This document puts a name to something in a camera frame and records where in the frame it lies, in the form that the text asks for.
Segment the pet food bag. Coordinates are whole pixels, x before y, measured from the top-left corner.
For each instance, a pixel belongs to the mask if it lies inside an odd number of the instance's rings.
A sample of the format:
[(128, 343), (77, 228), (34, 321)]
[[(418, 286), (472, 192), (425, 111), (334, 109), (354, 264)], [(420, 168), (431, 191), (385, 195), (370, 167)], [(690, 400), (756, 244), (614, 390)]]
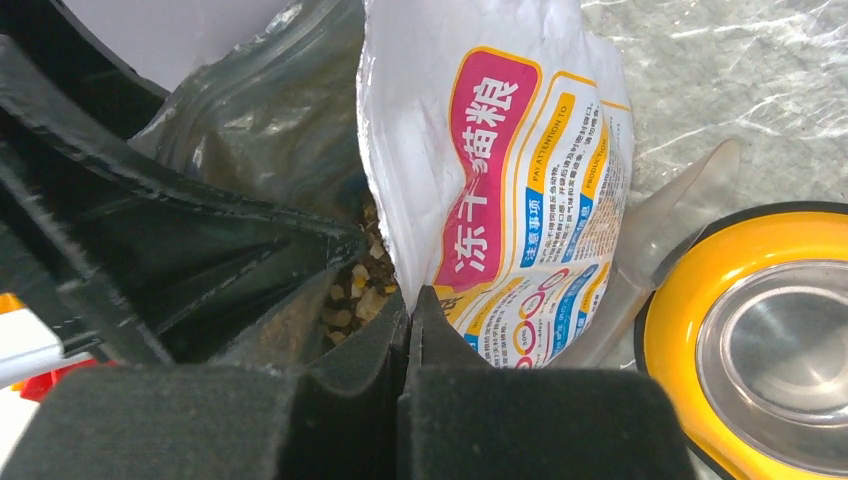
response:
[(538, 368), (597, 311), (634, 138), (619, 51), (576, 1), (288, 1), (131, 144), (321, 213), (364, 175), (406, 303), (431, 286), (488, 363)]

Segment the clear plastic scoop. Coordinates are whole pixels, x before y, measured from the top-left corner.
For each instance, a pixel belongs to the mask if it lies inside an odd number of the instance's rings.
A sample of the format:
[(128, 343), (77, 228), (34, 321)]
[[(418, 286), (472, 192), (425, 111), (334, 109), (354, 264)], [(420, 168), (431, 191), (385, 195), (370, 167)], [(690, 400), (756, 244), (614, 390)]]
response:
[(614, 351), (649, 296), (721, 217), (734, 195), (741, 157), (741, 142), (727, 139), (625, 214), (598, 309), (551, 368), (598, 367)]

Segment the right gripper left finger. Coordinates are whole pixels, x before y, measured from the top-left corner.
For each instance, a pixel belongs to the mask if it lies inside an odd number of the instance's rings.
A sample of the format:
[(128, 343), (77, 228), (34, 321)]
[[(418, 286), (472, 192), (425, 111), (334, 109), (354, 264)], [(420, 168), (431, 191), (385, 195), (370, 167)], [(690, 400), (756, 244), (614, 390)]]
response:
[(307, 367), (100, 366), (44, 399), (5, 479), (390, 479), (409, 318), (379, 315)]

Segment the yellow double pet bowl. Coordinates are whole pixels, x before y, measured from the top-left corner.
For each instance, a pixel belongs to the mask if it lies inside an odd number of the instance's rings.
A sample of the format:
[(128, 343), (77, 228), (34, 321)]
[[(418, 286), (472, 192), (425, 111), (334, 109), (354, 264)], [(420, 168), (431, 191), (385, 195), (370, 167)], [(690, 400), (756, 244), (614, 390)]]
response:
[(640, 371), (722, 479), (847, 475), (847, 207), (749, 208), (682, 251), (635, 324)]

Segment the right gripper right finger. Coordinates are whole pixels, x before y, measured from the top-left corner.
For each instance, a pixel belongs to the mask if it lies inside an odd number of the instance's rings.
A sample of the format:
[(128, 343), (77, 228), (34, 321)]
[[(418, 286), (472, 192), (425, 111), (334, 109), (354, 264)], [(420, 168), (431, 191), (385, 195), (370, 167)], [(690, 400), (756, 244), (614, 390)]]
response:
[(398, 400), (401, 479), (692, 479), (672, 404), (648, 376), (497, 369), (447, 321), (431, 287), (411, 316)]

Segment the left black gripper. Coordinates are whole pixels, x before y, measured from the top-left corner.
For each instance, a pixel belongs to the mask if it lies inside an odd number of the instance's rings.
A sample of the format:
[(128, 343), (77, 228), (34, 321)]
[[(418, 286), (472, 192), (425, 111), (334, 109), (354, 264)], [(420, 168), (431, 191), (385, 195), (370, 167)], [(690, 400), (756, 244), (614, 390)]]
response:
[(2, 3), (1, 286), (67, 355), (205, 361), (363, 249), (130, 147), (162, 98), (63, 2)]

